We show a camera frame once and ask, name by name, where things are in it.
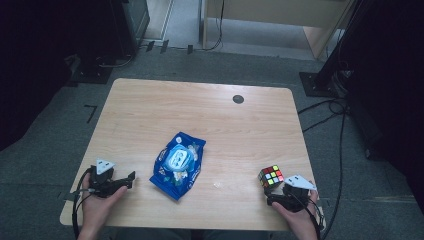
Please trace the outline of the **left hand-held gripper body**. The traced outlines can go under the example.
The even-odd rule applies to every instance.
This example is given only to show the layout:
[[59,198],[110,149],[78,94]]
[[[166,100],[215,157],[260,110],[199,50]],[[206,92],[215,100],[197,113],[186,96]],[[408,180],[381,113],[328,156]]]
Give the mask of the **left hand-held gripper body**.
[[97,159],[96,164],[90,167],[89,188],[94,195],[106,198],[115,193],[112,181],[114,166],[112,162]]

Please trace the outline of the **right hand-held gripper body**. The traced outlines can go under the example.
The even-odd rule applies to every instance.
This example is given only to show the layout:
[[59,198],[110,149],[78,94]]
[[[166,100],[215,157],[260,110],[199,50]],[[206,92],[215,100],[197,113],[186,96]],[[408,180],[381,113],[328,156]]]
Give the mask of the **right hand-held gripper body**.
[[308,205],[309,192],[317,187],[301,175],[293,175],[284,180],[282,188],[283,206],[292,212],[298,212]]

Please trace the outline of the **multicoloured puzzle cube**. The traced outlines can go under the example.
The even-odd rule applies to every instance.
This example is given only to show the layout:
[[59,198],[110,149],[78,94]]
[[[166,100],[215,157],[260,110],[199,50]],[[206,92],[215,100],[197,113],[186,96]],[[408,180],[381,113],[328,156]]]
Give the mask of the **multicoloured puzzle cube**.
[[263,188],[274,188],[284,181],[284,176],[277,165],[272,165],[260,170],[258,180]]

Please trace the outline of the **blue wet wipes pack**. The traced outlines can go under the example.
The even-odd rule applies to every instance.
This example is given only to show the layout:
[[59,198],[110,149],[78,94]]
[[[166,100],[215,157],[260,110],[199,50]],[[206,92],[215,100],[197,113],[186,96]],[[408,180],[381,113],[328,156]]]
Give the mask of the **blue wet wipes pack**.
[[194,185],[201,172],[206,141],[177,133],[158,154],[150,182],[178,201]]

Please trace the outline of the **person's right hand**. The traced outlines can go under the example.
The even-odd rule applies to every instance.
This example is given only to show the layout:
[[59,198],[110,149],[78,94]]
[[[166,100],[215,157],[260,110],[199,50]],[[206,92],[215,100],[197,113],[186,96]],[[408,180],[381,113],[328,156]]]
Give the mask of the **person's right hand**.
[[316,210],[312,203],[308,204],[307,210],[303,209],[296,213],[287,210],[276,202],[272,204],[272,207],[285,219],[294,235],[295,233],[312,233],[317,236],[315,225],[310,217],[310,214],[316,216]]

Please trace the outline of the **person's left hand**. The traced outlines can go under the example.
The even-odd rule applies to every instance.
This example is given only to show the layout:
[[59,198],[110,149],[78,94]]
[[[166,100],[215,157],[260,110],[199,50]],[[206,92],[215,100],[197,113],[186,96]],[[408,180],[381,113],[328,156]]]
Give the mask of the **person's left hand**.
[[105,225],[114,205],[126,194],[127,190],[123,186],[107,198],[100,198],[91,195],[89,192],[84,192],[84,201],[82,202],[82,229],[96,229],[100,231]]

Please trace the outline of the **person's legs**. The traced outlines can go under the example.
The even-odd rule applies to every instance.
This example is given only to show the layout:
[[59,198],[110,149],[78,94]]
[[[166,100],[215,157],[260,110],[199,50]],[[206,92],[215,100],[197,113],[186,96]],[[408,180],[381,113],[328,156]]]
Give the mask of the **person's legs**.
[[[123,228],[115,240],[195,240],[193,230],[166,228]],[[200,240],[270,240],[267,231],[204,230]]]

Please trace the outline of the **black angled floor tape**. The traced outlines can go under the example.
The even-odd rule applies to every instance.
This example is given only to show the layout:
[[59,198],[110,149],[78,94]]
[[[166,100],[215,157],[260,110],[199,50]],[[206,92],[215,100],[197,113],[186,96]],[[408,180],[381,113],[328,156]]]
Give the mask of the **black angled floor tape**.
[[89,117],[88,117],[88,119],[86,121],[86,123],[88,124],[93,119],[94,114],[96,113],[96,110],[97,110],[98,106],[97,105],[87,105],[87,104],[85,104],[84,107],[91,110],[91,112],[89,114]]

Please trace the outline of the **black flat stand base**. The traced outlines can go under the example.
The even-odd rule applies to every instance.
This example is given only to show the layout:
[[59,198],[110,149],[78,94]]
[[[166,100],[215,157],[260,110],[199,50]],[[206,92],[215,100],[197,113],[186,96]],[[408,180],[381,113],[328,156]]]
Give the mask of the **black flat stand base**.
[[113,68],[109,66],[109,63],[110,61],[108,58],[82,58],[73,71],[69,83],[71,85],[76,85],[78,83],[106,84],[113,70]]

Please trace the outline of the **black metal stand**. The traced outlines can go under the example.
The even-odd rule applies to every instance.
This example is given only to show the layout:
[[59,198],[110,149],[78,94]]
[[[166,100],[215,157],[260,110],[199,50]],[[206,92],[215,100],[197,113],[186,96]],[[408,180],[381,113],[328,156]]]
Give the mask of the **black metal stand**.
[[362,18],[362,5],[364,0],[349,0],[348,7],[344,10],[342,18],[337,22],[336,26],[330,30],[312,30],[317,35],[334,34],[337,29],[340,30],[337,44],[329,55],[326,63],[318,73],[300,72],[299,77],[303,85],[305,94],[310,97],[338,97],[338,92],[333,83],[333,75],[348,63],[342,59],[342,47],[345,40],[349,39],[358,22]]

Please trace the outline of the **dark curtain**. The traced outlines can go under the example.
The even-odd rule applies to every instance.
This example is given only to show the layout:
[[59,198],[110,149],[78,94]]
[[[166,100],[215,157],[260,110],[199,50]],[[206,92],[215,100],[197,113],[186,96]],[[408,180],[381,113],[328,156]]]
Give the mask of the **dark curtain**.
[[0,151],[22,138],[70,79],[65,59],[91,71],[113,0],[0,0]]
[[424,214],[424,0],[364,0],[346,42],[349,92],[377,128],[368,147],[406,176]]

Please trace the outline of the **dark glass-fronted cabinet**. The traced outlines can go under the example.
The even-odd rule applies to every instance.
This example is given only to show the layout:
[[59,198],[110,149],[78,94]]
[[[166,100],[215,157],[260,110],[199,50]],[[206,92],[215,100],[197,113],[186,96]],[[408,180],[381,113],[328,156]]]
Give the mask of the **dark glass-fronted cabinet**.
[[134,56],[144,38],[150,15],[147,0],[111,0],[118,55]]

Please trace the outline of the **light wooden cabinet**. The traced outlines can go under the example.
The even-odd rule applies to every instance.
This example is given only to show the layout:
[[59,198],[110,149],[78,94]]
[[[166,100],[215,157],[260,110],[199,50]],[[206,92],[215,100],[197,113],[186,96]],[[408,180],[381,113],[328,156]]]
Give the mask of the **light wooden cabinet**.
[[202,47],[209,18],[302,26],[313,56],[320,58],[357,0],[200,0]]

